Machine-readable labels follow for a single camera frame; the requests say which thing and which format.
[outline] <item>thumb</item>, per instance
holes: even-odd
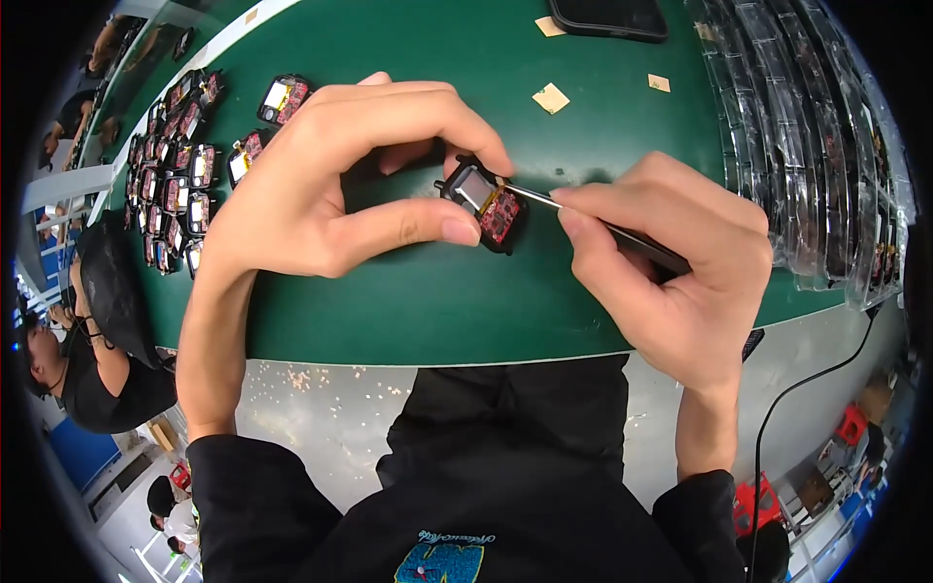
[[[557,216],[574,247],[574,277],[606,308],[623,335],[648,326],[662,308],[664,292],[619,252],[599,220],[567,207]]]
[[[446,241],[475,247],[480,242],[480,225],[473,215],[441,198],[380,204],[333,219],[327,230],[331,248],[340,250],[346,269],[412,243]]]

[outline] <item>finger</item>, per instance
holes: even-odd
[[[310,140],[310,146],[308,140],[302,139],[302,147],[309,154],[308,164],[319,166],[319,172],[346,172],[377,146],[440,136],[474,152],[491,172],[504,176],[512,174],[512,163],[499,135],[456,94],[447,90],[409,91],[322,103],[306,112],[303,123],[314,139]]]
[[[650,320],[665,301],[661,288],[616,250],[615,239],[598,220],[570,208],[557,216],[574,246],[574,276],[606,308],[622,334],[653,326]]]
[[[443,81],[398,81],[396,83],[375,83],[370,81],[363,84],[360,81],[356,85],[326,85],[314,92],[307,104],[326,104],[340,101],[355,101],[358,99],[368,99],[380,95],[392,95],[394,93],[409,93],[413,91],[437,91],[444,90],[457,94],[456,89],[450,83]]]
[[[668,187],[732,223],[763,235],[768,234],[768,216],[754,202],[736,196],[666,154],[648,153],[613,184],[636,185],[646,182]]]
[[[476,246],[480,225],[473,215],[443,199],[406,199],[373,206],[327,222],[328,241],[338,249],[337,277],[370,257],[424,241],[447,241]]]
[[[762,242],[767,243],[767,239],[761,235],[740,228],[664,187],[594,183],[560,188],[551,196],[585,215],[599,216],[620,227],[645,233],[685,257],[694,271],[710,264],[721,271],[724,263],[730,264],[733,271],[740,271],[744,268],[739,265],[741,258],[747,257],[746,254],[771,253],[769,245],[763,248]]]
[[[393,174],[412,160],[425,156],[433,146],[434,140],[431,139],[389,146],[379,158],[379,170],[386,176]]]
[[[392,78],[385,71],[376,71],[372,75],[366,77],[356,85],[385,85],[386,83],[391,83]]]

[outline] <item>cardboard box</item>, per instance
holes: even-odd
[[[165,417],[146,422],[146,427],[164,451],[172,452],[178,447],[178,434]]]
[[[865,418],[876,425],[881,425],[881,421],[887,414],[887,408],[891,405],[891,397],[894,391],[888,386],[886,378],[878,378],[869,382],[869,385],[862,391],[858,398],[858,408],[865,413]]]
[[[797,492],[801,504],[810,513],[810,516],[816,516],[823,511],[824,507],[832,501],[832,487],[826,481],[826,477],[814,467],[810,472],[810,477],[803,483]]]

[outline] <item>left hand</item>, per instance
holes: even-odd
[[[68,268],[68,277],[71,279],[71,285],[75,287],[75,316],[79,318],[91,317],[88,296],[84,293],[84,285],[81,283],[81,259],[77,255],[75,255],[71,267]]]
[[[447,83],[393,83],[377,73],[358,85],[316,91],[217,213],[202,267],[213,260],[226,261],[233,272],[340,277],[370,257],[411,243],[477,245],[480,226],[473,215],[440,197],[344,211],[341,173],[372,148],[391,146],[381,161],[383,173],[391,174],[423,156],[434,136],[452,145],[446,174],[456,168],[453,155],[462,151],[476,153],[496,174],[512,174],[499,136]]]

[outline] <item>fingernail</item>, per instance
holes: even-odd
[[[552,191],[549,192],[548,194],[550,194],[550,197],[551,197],[551,198],[553,198],[553,199],[555,199],[555,200],[557,201],[558,199],[561,199],[562,197],[567,196],[567,195],[570,194],[572,191],[573,191],[573,187],[560,187],[560,188],[555,188],[554,190],[552,190]]]
[[[390,176],[401,170],[404,164],[399,161],[390,160],[388,162],[383,162],[380,166],[380,171],[382,171],[383,176]]]
[[[447,243],[475,247],[480,244],[480,233],[472,225],[456,218],[445,218],[440,223],[440,236]]]
[[[574,237],[579,233],[580,228],[583,226],[583,221],[580,213],[577,211],[564,207],[558,209],[557,218],[561,221],[561,227],[564,228],[564,232],[567,233],[567,237],[570,241],[574,240]]]

